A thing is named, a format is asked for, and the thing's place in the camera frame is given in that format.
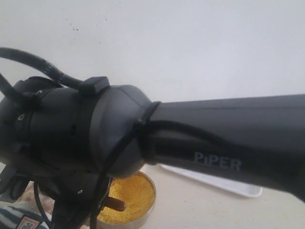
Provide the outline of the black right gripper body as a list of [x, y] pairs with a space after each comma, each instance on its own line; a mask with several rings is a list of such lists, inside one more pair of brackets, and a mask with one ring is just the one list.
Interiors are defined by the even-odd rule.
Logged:
[[[0, 173], [0, 199], [14, 203], [33, 182], [34, 199], [43, 220], [52, 229], [79, 229], [90, 222], [90, 228], [97, 228], [97, 216], [109, 193], [110, 165], [98, 173], [68, 168], [58, 170], [46, 165], [6, 165]], [[55, 201], [51, 220], [48, 220], [38, 192]]]

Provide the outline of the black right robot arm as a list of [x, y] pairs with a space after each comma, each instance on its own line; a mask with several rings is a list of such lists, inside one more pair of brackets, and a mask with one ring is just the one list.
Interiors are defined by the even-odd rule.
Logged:
[[96, 226], [115, 178], [165, 164], [305, 198], [305, 97], [151, 102], [131, 85], [0, 80], [0, 198], [30, 181], [55, 200], [53, 229]]

